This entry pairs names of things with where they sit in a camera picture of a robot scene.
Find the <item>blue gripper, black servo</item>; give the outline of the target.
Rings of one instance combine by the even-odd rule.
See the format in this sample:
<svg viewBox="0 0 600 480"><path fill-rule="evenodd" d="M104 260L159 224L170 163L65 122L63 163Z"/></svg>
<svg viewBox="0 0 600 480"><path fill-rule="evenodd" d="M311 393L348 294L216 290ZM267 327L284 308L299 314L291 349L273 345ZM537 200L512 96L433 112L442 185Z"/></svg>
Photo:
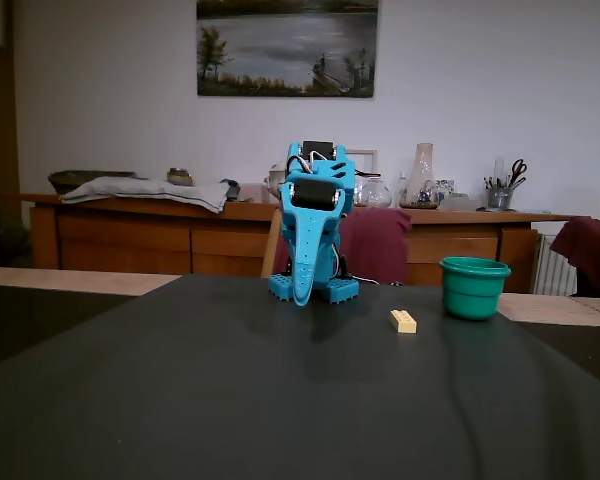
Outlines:
<svg viewBox="0 0 600 480"><path fill-rule="evenodd" d="M290 292L298 306L305 306L314 291L332 304L349 299L337 248L341 215L352 210L353 191L353 175L346 172L291 172L280 187Z"/></svg>

